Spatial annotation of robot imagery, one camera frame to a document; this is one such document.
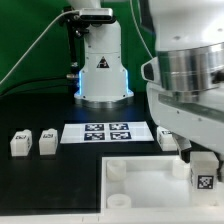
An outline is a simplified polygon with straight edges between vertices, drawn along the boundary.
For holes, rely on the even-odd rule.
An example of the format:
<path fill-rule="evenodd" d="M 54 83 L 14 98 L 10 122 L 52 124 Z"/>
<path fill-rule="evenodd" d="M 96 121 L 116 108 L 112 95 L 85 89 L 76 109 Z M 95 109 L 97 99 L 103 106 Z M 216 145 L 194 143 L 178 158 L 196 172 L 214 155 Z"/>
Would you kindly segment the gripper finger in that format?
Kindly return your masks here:
<path fill-rule="evenodd" d="M 217 178 L 218 181 L 224 182 L 224 156 L 219 158 L 219 167 L 217 169 Z"/>

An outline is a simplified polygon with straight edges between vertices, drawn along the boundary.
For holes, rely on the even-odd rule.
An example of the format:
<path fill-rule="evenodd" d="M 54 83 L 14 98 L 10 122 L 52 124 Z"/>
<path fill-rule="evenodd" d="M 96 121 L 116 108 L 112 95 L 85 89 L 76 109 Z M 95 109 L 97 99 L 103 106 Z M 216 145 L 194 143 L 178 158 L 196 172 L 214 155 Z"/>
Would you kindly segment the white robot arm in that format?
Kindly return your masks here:
<path fill-rule="evenodd" d="M 112 104 L 133 95 L 121 64 L 120 25 L 101 0 L 67 0 L 87 26 L 77 101 Z M 224 156 L 224 0 L 139 0 L 156 55 L 142 65 L 154 122 L 180 150 L 197 143 Z"/>

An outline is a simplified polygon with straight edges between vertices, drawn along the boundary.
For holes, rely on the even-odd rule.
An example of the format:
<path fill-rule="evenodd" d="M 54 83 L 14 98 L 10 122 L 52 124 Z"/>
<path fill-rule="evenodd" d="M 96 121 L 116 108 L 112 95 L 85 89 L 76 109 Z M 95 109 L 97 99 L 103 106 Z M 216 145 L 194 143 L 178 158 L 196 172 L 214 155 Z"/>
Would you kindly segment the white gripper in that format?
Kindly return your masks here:
<path fill-rule="evenodd" d="M 190 141 L 224 155 L 224 84 L 202 91 L 194 103 L 175 101 L 153 82 L 147 83 L 146 90 L 151 117 L 158 126 L 174 133 L 181 160 L 190 161 Z"/>

